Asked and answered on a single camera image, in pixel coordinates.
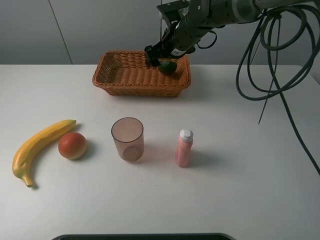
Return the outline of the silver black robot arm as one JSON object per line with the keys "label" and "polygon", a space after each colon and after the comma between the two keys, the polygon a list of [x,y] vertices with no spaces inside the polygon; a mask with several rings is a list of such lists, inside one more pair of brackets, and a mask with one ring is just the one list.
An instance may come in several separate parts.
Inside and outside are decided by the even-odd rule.
{"label": "silver black robot arm", "polygon": [[157,6],[167,29],[156,45],[144,49],[145,64],[160,66],[161,59],[192,54],[199,41],[215,28],[247,24],[266,14],[308,9],[306,0],[176,0]]}

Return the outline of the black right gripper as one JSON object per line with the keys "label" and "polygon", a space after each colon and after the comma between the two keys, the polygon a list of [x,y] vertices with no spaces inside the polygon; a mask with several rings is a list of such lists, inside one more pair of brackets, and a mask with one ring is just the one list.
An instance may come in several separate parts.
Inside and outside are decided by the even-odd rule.
{"label": "black right gripper", "polygon": [[147,67],[158,67],[159,59],[179,59],[195,52],[207,33],[214,34],[210,0],[177,0],[156,6],[167,29],[155,45],[144,49]]}

